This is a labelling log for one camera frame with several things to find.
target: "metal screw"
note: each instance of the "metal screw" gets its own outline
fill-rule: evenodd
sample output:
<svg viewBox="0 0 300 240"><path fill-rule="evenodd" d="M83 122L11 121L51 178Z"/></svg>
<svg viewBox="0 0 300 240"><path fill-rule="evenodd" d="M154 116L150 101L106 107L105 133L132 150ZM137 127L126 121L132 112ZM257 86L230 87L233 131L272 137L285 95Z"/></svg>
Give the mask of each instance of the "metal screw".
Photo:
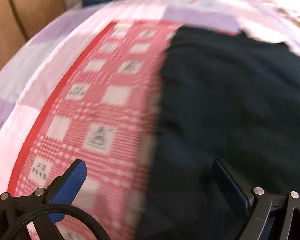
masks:
<svg viewBox="0 0 300 240"><path fill-rule="evenodd" d="M290 192L290 195L293 198L298 198L299 197L299 194L297 192L295 192L295 191Z"/></svg>
<svg viewBox="0 0 300 240"><path fill-rule="evenodd" d="M254 191L254 193L256 193L257 195L263 195L263 193L265 192L265 191L263 190L263 188L261 188L261 187L255 187L253 191Z"/></svg>
<svg viewBox="0 0 300 240"><path fill-rule="evenodd" d="M6 200L8 197L9 197L9 194L8 194L7 192L2 193L1 196L0 196L0 198L1 198L2 200Z"/></svg>
<svg viewBox="0 0 300 240"><path fill-rule="evenodd" d="M34 194L36 196L41 196L44 193L44 188L43 187L39 187L34 191Z"/></svg>

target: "white square pattern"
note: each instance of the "white square pattern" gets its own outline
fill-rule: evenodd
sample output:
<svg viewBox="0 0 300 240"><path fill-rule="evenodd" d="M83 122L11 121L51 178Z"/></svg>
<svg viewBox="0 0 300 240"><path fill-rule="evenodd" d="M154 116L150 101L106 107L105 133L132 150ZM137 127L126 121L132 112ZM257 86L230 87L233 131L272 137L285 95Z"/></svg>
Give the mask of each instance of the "white square pattern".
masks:
<svg viewBox="0 0 300 240"><path fill-rule="evenodd" d="M124 106L127 104L130 88L109 86L102 98L102 103L108 105Z"/></svg>
<svg viewBox="0 0 300 240"><path fill-rule="evenodd" d="M113 52L119 45L117 43L106 43L100 48L101 52Z"/></svg>
<svg viewBox="0 0 300 240"><path fill-rule="evenodd" d="M139 191L132 191L129 194L124 221L128 225L136 225L140 218L140 213L144 206L144 195Z"/></svg>
<svg viewBox="0 0 300 240"><path fill-rule="evenodd" d="M141 142L138 163L141 165L151 165L156 140L153 135L146 135Z"/></svg>
<svg viewBox="0 0 300 240"><path fill-rule="evenodd" d="M161 100L161 92L154 93L151 96L149 109L153 113L158 113L160 111L160 100Z"/></svg>
<svg viewBox="0 0 300 240"><path fill-rule="evenodd" d="M85 238L83 238L77 232L61 227L60 225L58 225L58 230L65 240L85 240Z"/></svg>
<svg viewBox="0 0 300 240"><path fill-rule="evenodd" d="M48 162L40 157L36 157L30 169L28 179L30 179L39 187L44 187L49 176L51 167L51 162Z"/></svg>
<svg viewBox="0 0 300 240"><path fill-rule="evenodd" d="M131 26L133 25L133 23L131 22L124 22L124 21L121 21L121 22L118 22L114 28L116 30L118 29L121 29L121 30L128 30Z"/></svg>
<svg viewBox="0 0 300 240"><path fill-rule="evenodd" d="M112 36L112 37L115 37L115 38L123 38L126 34L127 34L127 31L126 31L126 30L116 29L116 30L114 30L114 32L111 34L111 36Z"/></svg>
<svg viewBox="0 0 300 240"><path fill-rule="evenodd" d="M49 126L46 136L62 141L69 128L71 119L55 116Z"/></svg>
<svg viewBox="0 0 300 240"><path fill-rule="evenodd" d="M89 84L84 84L84 83L74 84L71 87L69 93L66 95L66 99L70 99L70 100L82 99L89 87L90 87Z"/></svg>
<svg viewBox="0 0 300 240"><path fill-rule="evenodd" d="M175 34L175 32L168 34L166 40L171 40Z"/></svg>
<svg viewBox="0 0 300 240"><path fill-rule="evenodd" d="M125 61L119 67L118 72L135 74L139 71L141 65L142 62L140 61Z"/></svg>
<svg viewBox="0 0 300 240"><path fill-rule="evenodd" d="M99 183L93 179L86 178L72 204L79 208L91 209L97 198Z"/></svg>
<svg viewBox="0 0 300 240"><path fill-rule="evenodd" d="M106 60L92 60L84 68L84 71L100 71L103 65L106 63Z"/></svg>
<svg viewBox="0 0 300 240"><path fill-rule="evenodd" d="M135 45L132 46L130 52L131 53L146 52L148 51L149 47L150 47L150 43L136 43Z"/></svg>
<svg viewBox="0 0 300 240"><path fill-rule="evenodd" d="M108 154L114 138L114 132L115 129L113 127L91 124L83 143L83 148L93 152Z"/></svg>
<svg viewBox="0 0 300 240"><path fill-rule="evenodd" d="M154 30L144 30L144 31L139 33L138 37L139 38L150 38L153 35L155 35L155 32L156 31L154 31Z"/></svg>

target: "red stripe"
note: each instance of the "red stripe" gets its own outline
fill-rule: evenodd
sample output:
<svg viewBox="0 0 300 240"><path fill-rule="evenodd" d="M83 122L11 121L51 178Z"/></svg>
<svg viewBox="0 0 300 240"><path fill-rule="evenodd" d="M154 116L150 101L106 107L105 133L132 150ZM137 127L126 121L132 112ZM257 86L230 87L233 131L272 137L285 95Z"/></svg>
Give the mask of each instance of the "red stripe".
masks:
<svg viewBox="0 0 300 240"><path fill-rule="evenodd" d="M22 169L24 167L24 164L26 162L26 159L29 155L30 149L33 146L34 141L37 138L37 135L46 120L49 111L57 99L58 95L60 94L61 90L66 85L67 81L73 74L73 72L79 67L79 65L82 63L84 58L89 54L89 52L98 44L98 42L105 36L105 34L114 26L116 25L116 22L109 23L94 39L93 41L85 48L85 50L80 54L80 56L76 59L76 61L73 63L73 65L69 68L67 73L62 77L59 84L56 86L55 90L52 92L50 97L48 98L47 102L43 106L40 114L38 115L37 120L34 122L33 127L31 128L21 150L18 155L18 158L16 160L16 163L14 164L12 174L10 177L9 185L8 185L8 192L10 192L12 195L15 193L15 189L17 186L17 182L19 180L20 174L22 172Z"/></svg>

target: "black fabric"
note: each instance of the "black fabric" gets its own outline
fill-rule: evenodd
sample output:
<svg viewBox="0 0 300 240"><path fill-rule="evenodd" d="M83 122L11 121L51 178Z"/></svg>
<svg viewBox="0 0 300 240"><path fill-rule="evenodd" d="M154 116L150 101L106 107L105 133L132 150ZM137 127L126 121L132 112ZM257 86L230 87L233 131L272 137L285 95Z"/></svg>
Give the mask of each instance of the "black fabric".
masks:
<svg viewBox="0 0 300 240"><path fill-rule="evenodd" d="M217 157L254 187L300 194L300 57L283 43L181 27L161 74L158 145L135 240L236 237L245 221L211 177Z"/></svg>

